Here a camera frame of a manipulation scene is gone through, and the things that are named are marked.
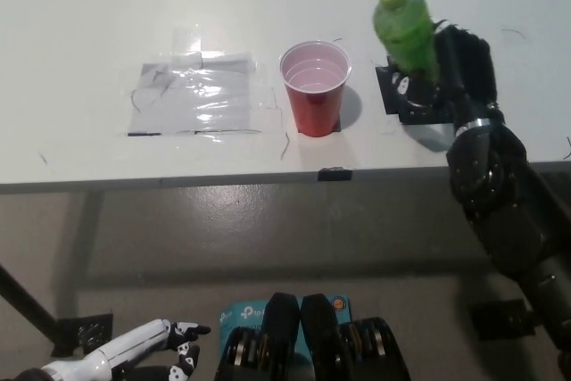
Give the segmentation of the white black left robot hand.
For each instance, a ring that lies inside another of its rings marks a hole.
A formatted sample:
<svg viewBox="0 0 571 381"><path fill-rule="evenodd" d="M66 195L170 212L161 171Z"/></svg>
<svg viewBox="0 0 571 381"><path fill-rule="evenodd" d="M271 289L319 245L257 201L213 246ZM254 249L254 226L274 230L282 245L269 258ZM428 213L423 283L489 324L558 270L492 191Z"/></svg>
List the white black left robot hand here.
<svg viewBox="0 0 571 381"><path fill-rule="evenodd" d="M195 342L211 332L194 322L155 319L98 347L80 360L57 360L41 370L50 380L187 380L194 373L200 347ZM175 363L142 367L155 352L171 350Z"/></svg>

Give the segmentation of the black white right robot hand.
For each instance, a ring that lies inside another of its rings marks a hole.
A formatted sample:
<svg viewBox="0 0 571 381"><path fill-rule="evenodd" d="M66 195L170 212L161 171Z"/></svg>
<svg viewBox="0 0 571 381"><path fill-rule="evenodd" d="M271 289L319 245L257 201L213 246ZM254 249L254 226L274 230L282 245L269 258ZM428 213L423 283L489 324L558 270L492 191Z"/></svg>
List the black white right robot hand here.
<svg viewBox="0 0 571 381"><path fill-rule="evenodd" d="M435 22L433 31L437 79L431 80L422 70L404 72L389 62L401 124L451 123L459 128L476 118L503 122L487 41L448 20Z"/></svg>

